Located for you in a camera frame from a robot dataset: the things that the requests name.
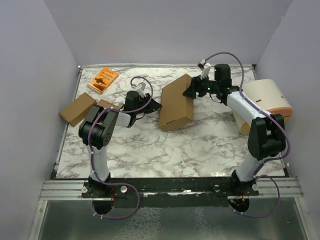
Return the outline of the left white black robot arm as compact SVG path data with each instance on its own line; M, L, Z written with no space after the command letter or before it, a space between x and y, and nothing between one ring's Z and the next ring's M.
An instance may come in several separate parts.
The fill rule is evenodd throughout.
M116 126L130 128L139 118L156 112L162 105L149 93L128 91L122 108L104 108L97 104L89 110L78 131L90 154L90 174L81 189L83 198L103 198L111 194L114 183L107 163L107 145Z

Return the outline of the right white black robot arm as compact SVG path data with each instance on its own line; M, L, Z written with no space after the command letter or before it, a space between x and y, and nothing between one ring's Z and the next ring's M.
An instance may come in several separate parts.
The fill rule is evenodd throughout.
M198 64L201 74L192 77L183 96L194 100L206 94L215 95L220 102L238 113L249 124L248 154L243 163L233 171L230 191L240 196L253 185L263 165L286 148L285 120L281 114L262 110L250 100L242 89L232 84L228 64L214 66L214 79L209 79L211 65L205 60Z

